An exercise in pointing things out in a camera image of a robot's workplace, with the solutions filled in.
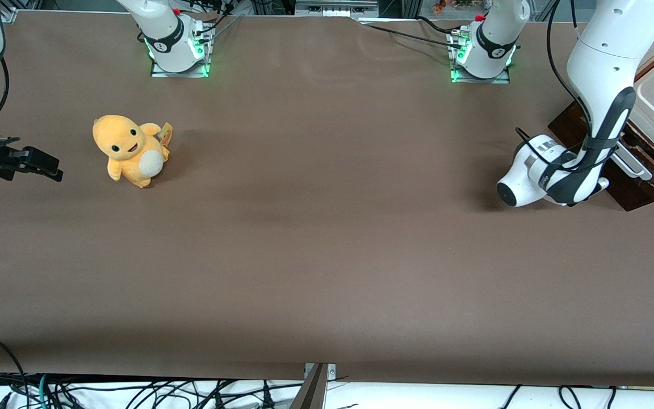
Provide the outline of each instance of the black cable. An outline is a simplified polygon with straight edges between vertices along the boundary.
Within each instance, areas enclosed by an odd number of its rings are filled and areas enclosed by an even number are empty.
[[[385,10],[383,10],[383,13],[381,15],[378,15],[377,18],[382,18],[383,16],[385,16],[385,13],[387,13],[387,10],[390,9],[390,7],[393,5],[393,3],[395,3],[395,0],[392,0],[392,2],[388,3],[387,7],[385,7]]]
[[[189,383],[190,383],[190,381],[185,381],[184,383],[181,383],[180,385],[175,386],[175,388],[171,389],[171,391],[169,391],[169,393],[161,395],[160,397],[156,396],[155,400],[153,401],[153,409],[156,409],[156,406],[158,406],[166,398],[168,398],[169,396],[174,396],[175,391],[177,391],[178,389],[183,388],[184,386],[186,386]]]
[[[49,386],[45,384],[44,386],[44,394],[47,396],[48,402],[52,402],[52,406],[54,406],[56,409],[62,409],[62,403],[59,401],[59,399],[56,398],[57,396],[57,390],[55,389],[55,393],[52,394],[52,391],[49,390]]]
[[[228,381],[224,381],[224,383],[221,383],[221,381],[219,381],[216,384],[216,388],[213,388],[211,393],[209,393],[208,396],[206,396],[206,398],[203,401],[198,402],[198,404],[195,406],[196,409],[203,409],[203,407],[206,407],[208,402],[210,402],[211,399],[213,399],[213,397],[216,395],[216,393],[219,393],[221,390],[223,390],[223,388],[226,388],[226,386],[229,386],[230,384],[232,384],[234,382],[236,382],[236,381],[228,380]]]
[[[0,103],[0,111],[2,111],[1,107],[3,106],[3,101],[7,100],[7,93],[9,90],[9,72],[7,71],[7,65],[5,64],[5,60],[2,58],[2,68],[5,70],[5,78],[7,79],[7,88],[5,88],[5,96],[2,98],[2,103]],[[11,360],[13,361],[14,365],[16,365],[16,370],[19,371],[19,376],[22,379],[22,383],[24,385],[24,389],[27,392],[27,409],[31,406],[31,401],[30,401],[30,396],[29,396],[29,391],[27,389],[27,379],[25,378],[24,375],[24,370],[22,369],[22,365],[19,363],[19,360],[16,359],[16,356],[14,355],[13,352],[11,352],[11,349],[9,349],[5,343],[0,341],[0,348],[5,350],[7,352],[7,355],[10,356]]]
[[[574,10],[574,0],[569,0],[569,5],[572,9],[572,26],[577,30],[577,13],[576,10]]]
[[[128,404],[125,405],[125,409],[128,409],[128,408],[130,407],[130,405],[133,404],[133,402],[135,402],[135,399],[137,399],[138,396],[140,396],[140,394],[142,394],[142,393],[145,392],[145,389],[147,389],[147,388],[152,388],[152,387],[155,386],[155,385],[156,385],[155,382],[151,382],[150,385],[148,385],[148,386],[146,386],[145,388],[141,389],[137,394],[135,394],[135,396],[133,396],[132,399],[130,399],[130,402],[128,402]]]
[[[572,394],[572,398],[574,398],[574,402],[577,404],[577,407],[569,406],[569,403],[564,399],[564,395],[563,395],[564,389],[568,389],[569,393]],[[561,385],[559,387],[559,399],[561,400],[561,403],[563,403],[564,406],[567,407],[567,409],[582,409],[582,405],[579,404],[579,399],[577,398],[577,394],[575,394],[572,388],[570,388],[569,386]]]
[[[264,380],[264,398],[262,399],[262,409],[274,409],[276,402],[272,399],[272,394],[269,392],[269,383]]]
[[[567,91],[569,95],[571,95],[572,99],[574,102],[579,105],[579,107],[582,109],[582,114],[584,114],[584,118],[587,121],[587,127],[588,129],[592,129],[592,118],[589,116],[589,113],[587,111],[586,106],[584,105],[584,102],[579,99],[579,96],[574,93],[574,91],[567,85],[565,82],[564,78],[561,77],[559,71],[556,69],[556,64],[554,60],[554,56],[552,54],[552,26],[554,25],[554,17],[556,14],[556,8],[558,7],[559,3],[561,0],[555,0],[555,2],[551,6],[551,11],[550,11],[550,19],[548,20],[547,23],[547,58],[550,61],[550,67],[552,68],[552,73],[555,75],[556,80],[559,81],[561,86]]]
[[[512,399],[514,399],[514,395],[516,395],[516,393],[519,391],[520,387],[521,387],[521,384],[517,385],[516,388],[514,388],[514,390],[511,391],[511,393],[509,394],[509,397],[506,399],[506,402],[504,402],[504,405],[499,407],[499,409],[507,409],[507,407],[509,407],[509,405],[511,404]]]
[[[456,26],[456,27],[453,27],[453,28],[441,28],[441,27],[436,26],[433,23],[433,21],[430,21],[430,20],[428,20],[428,18],[425,18],[424,16],[421,16],[421,15],[417,16],[416,20],[425,21],[425,23],[427,23],[428,26],[430,26],[433,30],[436,30],[439,33],[443,33],[443,34],[450,34],[451,31],[456,30],[458,28],[461,28],[461,26]]]
[[[397,34],[398,36],[408,37],[410,39],[416,39],[416,40],[425,41],[425,42],[428,42],[428,43],[439,44],[439,45],[443,45],[443,46],[451,47],[451,48],[461,48],[461,46],[459,46],[459,44],[449,44],[449,43],[447,43],[445,41],[436,41],[436,40],[426,39],[424,37],[418,37],[418,36],[413,36],[412,34],[400,33],[400,31],[390,30],[389,28],[382,28],[382,27],[378,27],[378,26],[372,26],[370,24],[368,24],[366,26],[368,26],[369,28],[374,28],[374,29],[379,30],[379,31],[385,31],[386,33]]]
[[[610,394],[610,400],[607,401],[607,409],[612,409],[612,402],[615,402],[615,395],[617,394],[615,386],[610,386],[610,389],[612,389],[612,394]]]
[[[7,68],[7,62],[2,57],[2,71],[5,73],[5,91],[2,94],[2,100],[0,100],[0,112],[7,102],[7,96],[9,96],[9,70]]]
[[[219,23],[221,23],[221,21],[223,21],[226,18],[226,16],[228,16],[228,13],[224,13],[224,15],[221,16],[221,18],[219,20],[217,20],[215,24],[213,24],[213,26],[210,26],[209,28],[207,28],[206,30],[203,30],[203,31],[197,31],[196,32],[197,36],[200,36],[203,33],[208,33],[208,31],[211,31],[211,30],[215,29],[216,26],[218,26]]]

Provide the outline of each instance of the wire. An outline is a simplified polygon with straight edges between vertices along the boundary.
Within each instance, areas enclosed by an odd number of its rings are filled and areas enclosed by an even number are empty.
[[[44,378],[47,377],[47,374],[43,374],[41,378],[39,378],[39,402],[41,402],[39,405],[42,409],[49,409],[47,407],[47,402],[44,401]]]
[[[569,5],[572,9],[572,26],[574,26],[574,30],[579,33],[579,29],[577,28],[577,11],[574,9],[574,0],[569,0]]]
[[[49,402],[50,400],[52,401],[52,406],[56,407],[57,409],[62,409],[62,402],[60,402],[60,397],[57,395],[57,386],[54,387],[54,394],[52,391],[49,390],[49,386],[44,385],[44,394],[47,395],[47,401]]]
[[[130,402],[128,402],[128,404],[125,405],[125,409],[128,409],[128,408],[130,407],[130,405],[133,404],[133,402],[135,402],[135,399],[137,399],[138,396],[140,396],[140,394],[142,394],[142,393],[145,392],[145,389],[147,389],[147,388],[149,388],[149,387],[153,387],[153,386],[155,386],[155,385],[156,385],[155,382],[151,382],[149,386],[146,386],[145,388],[141,389],[137,394],[135,394],[135,396],[133,396],[132,399],[130,399]]]
[[[223,33],[224,31],[228,30],[228,28],[231,27],[231,25],[232,25],[233,23],[236,23],[240,18],[241,18],[241,16],[236,16],[236,18],[234,18],[233,20],[229,21],[229,23],[226,25],[226,27],[222,28],[221,30],[218,31],[218,33],[216,33],[216,34],[213,35],[213,39],[216,39],[216,37],[220,36],[221,33]]]
[[[388,3],[387,7],[385,7],[385,10],[383,11],[383,13],[381,15],[377,16],[377,18],[381,18],[382,16],[384,16],[385,13],[387,13],[387,10],[389,10],[390,6],[392,6],[393,3],[395,3],[395,0],[392,0],[392,2]]]
[[[607,401],[607,409],[612,409],[612,402],[615,402],[615,395],[617,394],[615,386],[610,386],[610,389],[612,389],[612,394],[610,394],[610,400]]]
[[[461,26],[456,26],[456,27],[453,27],[453,28],[441,28],[441,27],[436,26],[433,23],[433,21],[430,21],[430,20],[428,20],[428,18],[425,18],[424,16],[421,16],[421,15],[417,16],[416,20],[425,21],[425,23],[427,23],[428,26],[430,26],[430,28],[432,28],[433,30],[438,31],[439,33],[443,33],[443,34],[450,34],[451,31],[456,30],[458,28],[461,28]]]
[[[517,385],[516,388],[514,388],[514,390],[511,391],[511,393],[509,394],[509,397],[506,399],[506,402],[504,402],[504,405],[499,407],[499,409],[507,409],[507,407],[509,407],[509,405],[511,404],[512,399],[514,399],[514,395],[516,395],[516,393],[519,391],[520,387],[521,387],[521,384]]]
[[[385,31],[386,33],[390,33],[390,34],[397,34],[398,36],[404,36],[404,37],[408,37],[410,39],[416,39],[416,40],[425,41],[425,42],[428,42],[428,43],[439,44],[439,45],[443,45],[443,46],[451,47],[451,48],[461,48],[461,46],[459,46],[459,44],[449,44],[449,43],[447,43],[445,41],[436,41],[436,40],[426,39],[424,37],[418,37],[418,36],[413,36],[412,34],[400,33],[400,31],[390,30],[389,28],[382,28],[382,27],[378,27],[378,26],[372,26],[372,25],[369,25],[369,24],[367,26],[369,28],[374,28],[374,29],[379,30],[379,31]]]
[[[577,404],[577,407],[569,406],[569,403],[564,399],[564,395],[563,395],[564,389],[568,389],[569,393],[572,394],[572,398],[574,398],[574,402]],[[561,400],[561,403],[563,403],[564,406],[567,407],[567,409],[582,409],[582,405],[579,404],[579,399],[577,398],[577,394],[575,394],[572,388],[570,388],[569,386],[561,385],[559,387],[559,399]]]
[[[555,2],[551,6],[552,10],[550,11],[550,19],[548,20],[548,24],[547,24],[547,58],[550,61],[550,67],[552,68],[552,72],[554,73],[556,79],[559,81],[559,83],[565,89],[565,91],[567,91],[567,93],[571,95],[574,102],[577,105],[579,105],[579,107],[582,109],[582,114],[584,114],[584,117],[587,121],[587,127],[589,130],[591,130],[592,118],[589,116],[589,113],[587,112],[587,108],[584,105],[584,102],[582,102],[582,100],[579,99],[579,96],[576,95],[576,93],[567,85],[564,78],[561,77],[559,71],[556,69],[554,56],[552,54],[552,26],[554,25],[556,8],[558,7],[560,2],[561,0],[555,0]]]
[[[208,31],[211,31],[211,30],[215,29],[216,26],[218,26],[219,23],[221,23],[221,21],[223,21],[226,18],[226,16],[228,16],[228,14],[225,13],[223,16],[221,16],[221,18],[219,20],[216,21],[216,23],[213,24],[213,26],[208,27],[206,30],[198,31],[197,34],[200,35],[200,34],[203,34],[203,33],[208,33]]]
[[[156,397],[155,400],[153,401],[153,409],[156,409],[156,406],[158,406],[159,403],[163,402],[163,401],[164,401],[166,398],[168,398],[169,396],[174,396],[173,393],[174,393],[175,391],[177,391],[178,389],[183,388],[184,386],[186,386],[186,385],[189,384],[189,383],[190,383],[190,381],[185,381],[184,383],[181,383],[180,385],[178,385],[178,386],[176,386],[175,388],[171,389],[171,391],[169,391],[169,393],[164,394],[164,395],[161,395],[161,396],[160,396],[160,398],[161,398],[160,400],[158,400],[158,397]]]
[[[8,84],[9,84],[9,74],[7,73],[7,65],[3,64],[2,67],[3,67],[3,69],[5,70],[5,73],[6,73],[5,76],[7,78],[7,88],[9,88],[9,86],[8,86]],[[16,366],[16,370],[19,371],[19,376],[22,379],[22,383],[23,383],[24,389],[26,391],[27,390],[27,379],[25,378],[24,370],[22,369],[22,365],[19,363],[19,360],[16,359],[16,356],[14,355],[13,352],[11,352],[11,349],[9,349],[5,345],[5,343],[3,343],[1,341],[0,341],[0,348],[5,350],[5,352],[7,352],[7,355],[10,356],[11,360],[13,361],[14,365]],[[31,406],[31,401],[30,401],[31,397],[29,396],[28,391],[27,391],[26,394],[27,394],[27,406],[26,407],[27,407],[27,409],[29,409],[29,407]]]
[[[9,70],[7,68],[7,62],[2,58],[2,71],[5,73],[5,91],[2,94],[2,100],[0,100],[0,112],[2,112],[2,108],[5,106],[5,103],[7,103],[7,97],[9,96]]]

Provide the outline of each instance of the plush toy belly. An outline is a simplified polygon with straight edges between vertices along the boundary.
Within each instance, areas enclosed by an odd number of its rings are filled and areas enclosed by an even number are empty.
[[[153,177],[163,169],[163,155],[159,151],[150,150],[143,152],[138,163],[140,172],[145,176]]]

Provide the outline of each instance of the black strap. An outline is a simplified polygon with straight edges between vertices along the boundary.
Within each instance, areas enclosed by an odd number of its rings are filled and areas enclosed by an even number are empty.
[[[601,151],[603,149],[614,148],[617,145],[617,142],[620,142],[619,137],[614,137],[612,139],[597,139],[596,137],[586,137],[584,138],[583,146],[587,149],[596,149]]]
[[[516,41],[519,39],[519,37],[517,37],[509,44],[496,44],[483,35],[483,23],[478,26],[476,34],[478,38],[478,44],[481,44],[481,47],[488,53],[488,57],[493,58],[494,60],[498,60],[498,58],[504,57],[507,52],[511,51],[511,49],[514,47],[514,44],[516,44]]]
[[[145,36],[145,41],[147,41],[148,44],[150,44],[150,46],[153,47],[157,52],[171,52],[171,47],[173,47],[173,44],[176,44],[183,36],[183,20],[179,18],[176,18],[176,20],[178,20],[178,26],[176,26],[176,30],[171,34],[163,37],[162,39],[154,39]]]

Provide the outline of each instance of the stuffed animal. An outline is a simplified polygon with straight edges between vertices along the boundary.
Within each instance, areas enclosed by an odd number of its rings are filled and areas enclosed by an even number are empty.
[[[139,188],[150,186],[150,178],[163,169],[171,155],[167,147],[172,131],[168,123],[163,129],[156,124],[138,126],[120,115],[100,117],[93,125],[95,143],[109,157],[107,174],[114,181],[122,174]]]

